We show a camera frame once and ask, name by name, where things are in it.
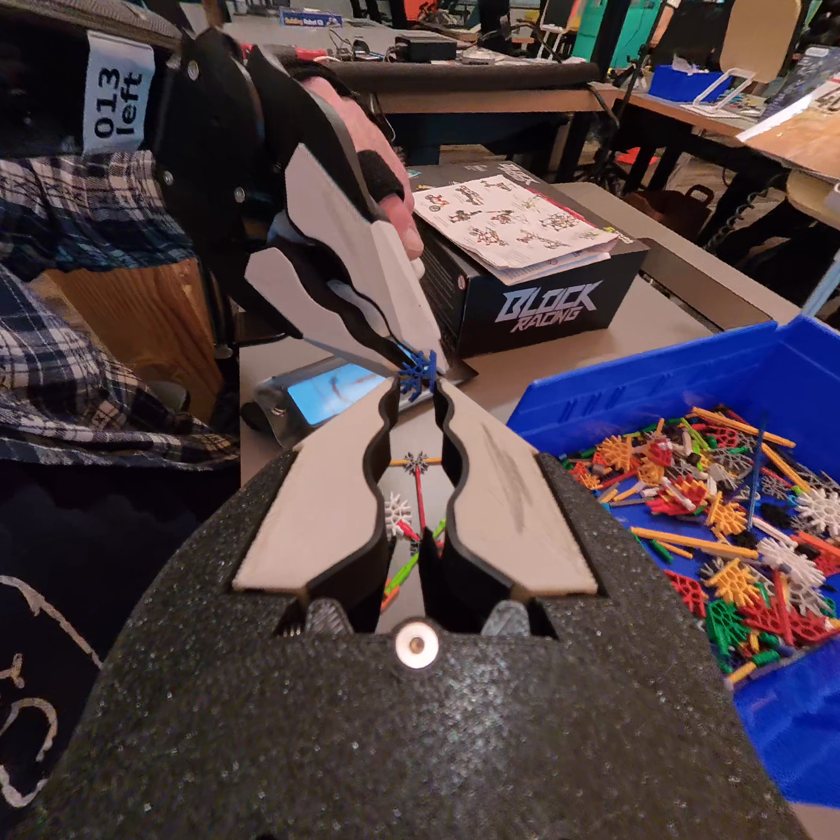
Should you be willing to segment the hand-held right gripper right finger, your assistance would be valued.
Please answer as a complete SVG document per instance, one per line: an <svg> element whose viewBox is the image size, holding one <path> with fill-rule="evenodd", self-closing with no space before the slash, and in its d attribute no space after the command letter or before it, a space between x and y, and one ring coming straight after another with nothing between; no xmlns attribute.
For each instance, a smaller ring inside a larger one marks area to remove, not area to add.
<svg viewBox="0 0 840 840"><path fill-rule="evenodd" d="M538 450L447 380L434 392L446 507L444 573L465 599L596 595L599 584Z"/></svg>

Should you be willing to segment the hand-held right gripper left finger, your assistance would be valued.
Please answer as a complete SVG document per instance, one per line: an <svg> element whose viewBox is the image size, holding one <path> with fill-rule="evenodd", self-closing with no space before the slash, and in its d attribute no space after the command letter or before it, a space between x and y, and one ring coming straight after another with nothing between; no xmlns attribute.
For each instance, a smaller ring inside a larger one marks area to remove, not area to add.
<svg viewBox="0 0 840 840"><path fill-rule="evenodd" d="M378 384L292 450L232 587L294 596L368 596L388 568L379 482L392 453L396 379Z"/></svg>

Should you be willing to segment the colourful toy wheel model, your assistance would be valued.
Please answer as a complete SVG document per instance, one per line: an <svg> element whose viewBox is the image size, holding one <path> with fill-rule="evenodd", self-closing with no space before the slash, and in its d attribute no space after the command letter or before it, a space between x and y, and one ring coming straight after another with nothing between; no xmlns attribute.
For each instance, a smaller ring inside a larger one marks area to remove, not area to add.
<svg viewBox="0 0 840 840"><path fill-rule="evenodd" d="M383 634L408 617L424 616L427 612L419 570L420 538L429 531L436 548L443 548L445 498L450 485L440 456L415 448L394 457L381 488L390 551L377 627L377 632Z"/></svg>

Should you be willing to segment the blue toy connector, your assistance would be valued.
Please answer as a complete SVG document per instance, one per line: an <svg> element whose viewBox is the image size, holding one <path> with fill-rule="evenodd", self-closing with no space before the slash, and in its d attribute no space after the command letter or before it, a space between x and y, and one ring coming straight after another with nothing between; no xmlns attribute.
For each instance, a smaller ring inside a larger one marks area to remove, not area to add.
<svg viewBox="0 0 840 840"><path fill-rule="evenodd" d="M410 404L420 399L425 391L433 392L438 373L438 355L434 350L410 352L404 350L405 359L399 374L401 396Z"/></svg>

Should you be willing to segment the blue plastic bin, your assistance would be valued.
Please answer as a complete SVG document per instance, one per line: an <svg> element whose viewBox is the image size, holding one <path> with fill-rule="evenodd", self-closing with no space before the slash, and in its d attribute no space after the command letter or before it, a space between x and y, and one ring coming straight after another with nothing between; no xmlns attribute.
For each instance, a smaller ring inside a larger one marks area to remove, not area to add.
<svg viewBox="0 0 840 840"><path fill-rule="evenodd" d="M722 404L794 441L797 460L838 482L838 351L838 332L811 318L723 332L536 381L508 424L559 457L660 417ZM838 639L731 690L784 796L838 809Z"/></svg>

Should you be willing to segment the pile of colourful toy pieces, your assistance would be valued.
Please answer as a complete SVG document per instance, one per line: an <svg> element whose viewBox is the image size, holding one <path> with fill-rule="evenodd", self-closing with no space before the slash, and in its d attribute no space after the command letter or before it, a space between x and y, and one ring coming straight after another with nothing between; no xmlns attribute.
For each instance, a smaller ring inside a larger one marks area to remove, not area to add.
<svg viewBox="0 0 840 840"><path fill-rule="evenodd" d="M718 404L561 454L668 577L731 689L838 639L838 482Z"/></svg>

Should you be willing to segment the person's left hand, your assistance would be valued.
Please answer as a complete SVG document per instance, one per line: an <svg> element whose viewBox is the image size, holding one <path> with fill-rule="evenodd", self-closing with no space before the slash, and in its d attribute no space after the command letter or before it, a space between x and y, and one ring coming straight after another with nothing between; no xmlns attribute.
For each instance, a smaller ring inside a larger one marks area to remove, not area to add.
<svg viewBox="0 0 840 840"><path fill-rule="evenodd" d="M424 242L413 217L414 198L410 180L403 163L383 132L368 118L356 101L341 97L328 80L313 77L303 81L302 85L313 97L324 100L339 114L357 152L377 153L399 179L404 197L400 198L396 194L385 196L380 201L380 206L398 233L408 258L419 259L424 252Z"/></svg>

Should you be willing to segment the smartphone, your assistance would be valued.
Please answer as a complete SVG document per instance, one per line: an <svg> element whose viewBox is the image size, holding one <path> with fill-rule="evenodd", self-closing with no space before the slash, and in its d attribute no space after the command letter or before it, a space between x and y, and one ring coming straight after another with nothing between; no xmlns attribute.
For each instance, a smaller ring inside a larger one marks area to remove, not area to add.
<svg viewBox="0 0 840 840"><path fill-rule="evenodd" d="M477 372L456 358L441 365L437 357L437 380L443 377L462 385L477 377ZM292 449L383 380L358 364L331 357L258 383L251 400L239 408L239 416L253 431L273 437L281 449ZM425 391L414 404L399 394L397 411L404 414L429 402L434 392Z"/></svg>

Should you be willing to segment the light wooden panel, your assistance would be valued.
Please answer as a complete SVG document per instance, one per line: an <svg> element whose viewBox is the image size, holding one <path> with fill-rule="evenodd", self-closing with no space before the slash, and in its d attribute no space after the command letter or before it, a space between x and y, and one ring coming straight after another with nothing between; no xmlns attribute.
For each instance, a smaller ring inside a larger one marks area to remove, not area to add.
<svg viewBox="0 0 840 840"><path fill-rule="evenodd" d="M184 387L192 414L211 419L223 376L195 259L112 272L49 270L32 290L143 381Z"/></svg>

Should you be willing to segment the white instruction booklet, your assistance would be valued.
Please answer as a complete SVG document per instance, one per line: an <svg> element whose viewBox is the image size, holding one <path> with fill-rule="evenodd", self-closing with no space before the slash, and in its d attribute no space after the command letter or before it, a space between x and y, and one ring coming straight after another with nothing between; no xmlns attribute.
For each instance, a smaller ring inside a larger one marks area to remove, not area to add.
<svg viewBox="0 0 840 840"><path fill-rule="evenodd" d="M511 286L609 259L620 235L493 175L414 193L415 215Z"/></svg>

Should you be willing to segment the black toy box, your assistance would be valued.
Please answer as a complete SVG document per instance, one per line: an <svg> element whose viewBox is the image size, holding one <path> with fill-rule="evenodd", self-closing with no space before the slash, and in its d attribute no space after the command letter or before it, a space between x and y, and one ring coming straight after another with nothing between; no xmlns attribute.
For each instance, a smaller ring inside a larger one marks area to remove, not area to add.
<svg viewBox="0 0 840 840"><path fill-rule="evenodd" d="M423 292L445 350L463 360L607 328L648 253L642 241L511 162L429 165L408 174L413 194L505 175L620 236L609 259L509 286L414 214L424 242Z"/></svg>

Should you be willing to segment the long wooden desk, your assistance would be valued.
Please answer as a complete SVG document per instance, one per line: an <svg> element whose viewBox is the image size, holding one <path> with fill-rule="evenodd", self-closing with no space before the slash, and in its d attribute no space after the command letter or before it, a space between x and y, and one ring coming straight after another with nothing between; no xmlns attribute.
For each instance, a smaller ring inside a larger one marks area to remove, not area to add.
<svg viewBox="0 0 840 840"><path fill-rule="evenodd" d="M409 165L438 163L443 146L480 145L550 182L570 180L589 114L614 122L613 103L621 95L595 79L598 67L591 62L332 60L325 66L383 122Z"/></svg>

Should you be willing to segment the plaid flannel shirt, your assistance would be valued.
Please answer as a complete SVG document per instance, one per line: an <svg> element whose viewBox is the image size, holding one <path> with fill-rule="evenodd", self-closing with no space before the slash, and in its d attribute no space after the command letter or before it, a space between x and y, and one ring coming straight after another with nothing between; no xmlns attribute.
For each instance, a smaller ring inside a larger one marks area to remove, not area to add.
<svg viewBox="0 0 840 840"><path fill-rule="evenodd" d="M167 407L28 288L48 270L137 270L194 256L165 209L151 152L2 160L2 460L180 471L238 461L236 437Z"/></svg>

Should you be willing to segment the toy packaging bag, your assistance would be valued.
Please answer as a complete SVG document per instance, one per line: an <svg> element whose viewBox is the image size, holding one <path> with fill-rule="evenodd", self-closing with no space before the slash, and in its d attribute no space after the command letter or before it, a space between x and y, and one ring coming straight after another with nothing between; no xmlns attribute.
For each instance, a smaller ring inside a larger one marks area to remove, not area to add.
<svg viewBox="0 0 840 840"><path fill-rule="evenodd" d="M795 169L839 178L839 89L831 85L741 132L737 139Z"/></svg>

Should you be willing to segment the tan chair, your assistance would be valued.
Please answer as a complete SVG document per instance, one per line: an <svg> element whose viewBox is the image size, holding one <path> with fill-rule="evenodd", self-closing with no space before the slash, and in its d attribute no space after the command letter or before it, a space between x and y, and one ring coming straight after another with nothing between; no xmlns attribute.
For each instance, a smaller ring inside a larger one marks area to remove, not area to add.
<svg viewBox="0 0 840 840"><path fill-rule="evenodd" d="M769 84L779 76L800 21L800 1L735 1L719 56L723 72L741 70Z"/></svg>

